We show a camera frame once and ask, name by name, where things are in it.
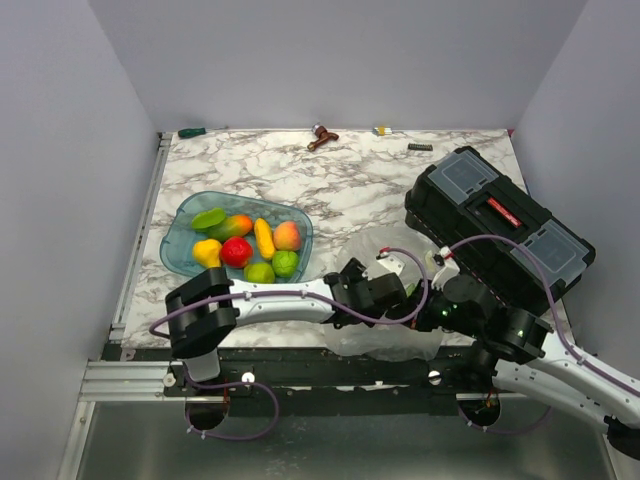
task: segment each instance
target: cable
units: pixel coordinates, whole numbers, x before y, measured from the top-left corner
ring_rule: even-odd
[[[400,323],[405,323],[408,322],[410,320],[413,320],[413,317],[415,317],[416,315],[418,315],[420,313],[420,311],[422,310],[422,308],[424,307],[424,305],[427,303],[427,296],[428,296],[428,291],[429,289],[426,288],[426,285],[428,284],[428,278],[427,278],[427,270],[424,268],[424,265],[422,265],[422,262],[420,261],[420,259],[418,259],[418,257],[416,257],[413,253],[409,252],[408,250],[405,250],[404,248],[396,248],[396,247],[386,247],[383,248],[382,250],[380,250],[381,254],[386,254],[389,252],[397,252],[397,253],[402,253],[403,255],[408,256],[411,260],[413,260],[416,265],[418,265],[418,268],[420,269],[420,274],[422,275],[422,281],[425,285],[425,288],[422,291],[422,297],[420,298],[420,302],[418,302],[418,306],[408,315],[405,315],[402,318],[396,319],[396,320],[384,320],[384,319],[379,319],[379,318],[373,318],[373,317],[368,317],[366,315],[363,315],[361,313],[356,312],[355,310],[352,310],[351,308],[342,305],[339,302],[336,302],[333,298],[329,298],[329,297],[325,297],[324,295],[320,295],[318,293],[315,292],[303,292],[302,290],[281,290],[281,291],[274,291],[274,292],[252,292],[251,293],[251,297],[280,297],[280,296],[293,296],[293,297],[299,297],[301,295],[305,295],[309,298],[314,298],[316,300],[319,300],[321,302],[325,302],[328,303],[329,305],[331,305],[332,307],[335,307],[337,309],[342,310],[345,313],[348,313],[349,315],[357,318],[358,320],[361,320],[363,322],[367,322],[367,323],[375,323],[375,324],[380,324],[380,325],[396,325],[396,324],[400,324]],[[155,335],[156,337],[161,337],[161,338],[165,338],[165,339],[169,339],[169,335],[167,335],[166,333],[162,333],[162,332],[158,332],[157,328],[164,324],[167,323],[168,321],[182,315],[183,313],[189,312],[191,310],[195,310],[196,308],[202,307],[204,305],[208,305],[210,303],[217,303],[217,302],[222,302],[222,301],[227,301],[227,300],[235,300],[235,299],[240,299],[240,298],[245,298],[245,294],[244,293],[228,293],[226,295],[217,295],[215,297],[208,297],[205,298],[203,300],[200,300],[198,302],[194,302],[191,303],[185,307],[179,308],[177,310],[174,310],[173,312],[169,313],[168,315],[162,317],[159,320],[156,320],[155,322],[153,322],[150,326],[149,326],[149,333],[151,333],[152,335]]]
[[[549,287],[549,282],[547,281],[547,278],[545,277],[544,272],[542,271],[542,268],[540,267],[540,263],[538,262],[538,260],[526,248],[522,247],[521,245],[518,245],[516,242],[509,240],[508,238],[501,237],[500,235],[483,234],[483,235],[475,235],[473,237],[460,240],[459,242],[449,247],[449,249],[453,252],[454,250],[462,247],[463,245],[466,245],[467,243],[477,242],[478,240],[498,240],[500,242],[506,243],[507,245],[510,245],[516,248],[520,253],[522,253],[527,258],[527,260],[531,262],[531,264],[535,267],[536,271],[538,272],[538,277],[540,277],[540,281],[542,282],[544,292],[547,295],[547,301],[549,302],[549,307],[551,308],[551,316],[553,317],[553,322],[556,326],[556,333],[558,334],[558,338],[560,338],[560,342],[562,343],[564,348],[566,348],[567,351],[571,353],[571,356],[573,356],[573,358],[580,361],[581,364],[586,366],[589,370],[591,370],[595,374],[599,375],[600,377],[604,378],[610,383],[613,383],[615,386],[621,388],[625,392],[630,393],[636,397],[640,397],[640,390],[636,390],[635,388],[626,385],[624,382],[621,382],[620,380],[615,378],[613,375],[610,375],[609,373],[605,372],[604,370],[597,367],[593,363],[589,362],[589,360],[583,359],[582,355],[580,355],[574,350],[574,345],[572,345],[571,342],[569,342],[569,340],[564,334],[562,325],[560,324],[560,317],[558,317],[558,310],[556,309],[556,304],[555,304],[555,301],[553,300],[553,295],[551,293],[551,287]]]
[[[517,430],[502,430],[500,428],[481,427],[480,425],[476,425],[471,420],[469,420],[469,417],[467,417],[460,405],[458,405],[458,415],[462,417],[467,426],[473,428],[474,430],[479,430],[484,433],[492,433],[494,435],[524,435],[525,433],[530,433],[536,428],[539,428],[542,425],[546,424],[551,419],[552,412],[553,409],[551,407],[547,407],[542,416],[531,425],[527,425],[526,427],[522,427]]]
[[[189,428],[187,429],[187,433],[191,433],[191,432],[196,432],[198,434],[200,434],[203,438],[204,437],[211,437],[211,438],[218,438],[220,440],[230,440],[230,441],[235,441],[235,442],[243,442],[243,441],[250,441],[250,440],[257,440],[258,438],[262,438],[264,437],[267,433],[269,433],[271,430],[273,430],[273,427],[276,426],[276,423],[278,423],[278,419],[280,418],[280,404],[278,403],[278,398],[276,397],[276,394],[273,393],[273,390],[271,390],[269,387],[267,387],[266,385],[262,384],[262,383],[258,383],[258,382],[229,382],[229,383],[219,383],[217,385],[205,385],[202,383],[197,383],[195,380],[193,380],[191,378],[191,376],[189,375],[189,372],[187,371],[187,366],[184,366],[184,378],[187,381],[187,383],[189,385],[191,385],[194,388],[197,388],[199,390],[218,390],[221,388],[234,388],[234,387],[244,387],[244,386],[252,386],[252,387],[258,387],[261,390],[264,390],[267,395],[269,395],[269,397],[271,397],[271,400],[273,401],[273,417],[271,418],[271,421],[269,422],[269,425],[267,425],[264,429],[260,430],[258,433],[254,433],[251,435],[243,435],[241,437],[236,437],[233,435],[226,435],[224,433],[215,433],[215,432],[211,432],[209,430],[199,430],[196,427],[193,426],[193,424],[191,423],[191,417],[190,417],[190,412],[189,412],[189,408],[187,408],[185,410],[185,420],[187,421],[187,424],[189,425]]]

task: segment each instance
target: white corner wall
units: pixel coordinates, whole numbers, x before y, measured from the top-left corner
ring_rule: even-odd
[[[635,378],[639,24],[637,0],[590,0],[513,138],[532,194],[597,250],[593,266],[565,297],[578,341]],[[621,480],[640,478],[640,462],[614,455]]]
[[[158,140],[85,0],[5,2],[0,65],[0,476],[51,479]]]
[[[90,0],[162,130],[510,128],[586,0]]]

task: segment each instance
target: teal tray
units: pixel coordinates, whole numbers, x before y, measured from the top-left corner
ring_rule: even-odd
[[[221,192],[196,193],[178,207],[173,223],[160,243],[160,259],[165,267],[185,277],[195,277],[204,272],[204,267],[193,259],[191,251],[196,242],[205,240],[207,236],[193,231],[191,221],[198,213],[216,207],[222,208],[227,216],[244,214],[251,217],[254,222],[262,217],[273,229],[288,220],[296,222],[302,238],[302,247],[297,252],[300,256],[300,263],[292,277],[276,278],[276,283],[294,283],[300,280],[309,263],[313,246],[313,226],[309,217],[302,210],[294,207]],[[260,256],[256,247],[253,232],[244,238],[253,247],[251,263],[264,262],[265,260]],[[225,268],[229,278],[244,279],[242,269]]]

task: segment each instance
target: screw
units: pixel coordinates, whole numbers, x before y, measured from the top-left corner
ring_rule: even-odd
[[[438,372],[437,370],[431,370],[429,372],[429,383],[433,386],[436,386],[440,385],[441,382],[442,376],[440,375],[440,372]]]

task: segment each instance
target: plastic fruit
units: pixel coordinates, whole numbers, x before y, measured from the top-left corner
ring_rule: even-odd
[[[251,283],[274,283],[276,274],[268,263],[254,263],[244,267],[244,278]]]
[[[295,271],[300,259],[296,252],[278,251],[271,260],[273,271],[279,277],[289,278]]]
[[[277,250],[294,252],[300,250],[302,238],[296,222],[283,222],[273,232],[273,243]]]
[[[227,214],[221,208],[200,212],[191,220],[191,228],[196,232],[204,233],[209,228],[220,225],[225,218],[227,218]]]
[[[209,240],[196,242],[191,254],[194,260],[204,268],[219,267],[221,248],[222,244],[219,241],[210,238]]]
[[[219,242],[226,242],[231,237],[244,237],[253,228],[253,222],[247,215],[233,215],[221,223],[207,229],[207,236]]]
[[[253,231],[256,234],[256,243],[258,244],[260,255],[262,255],[262,258],[265,260],[271,260],[276,253],[271,227],[264,218],[259,218],[253,225]]]
[[[253,256],[253,248],[244,238],[231,237],[220,250],[220,259],[233,268],[244,268]]]

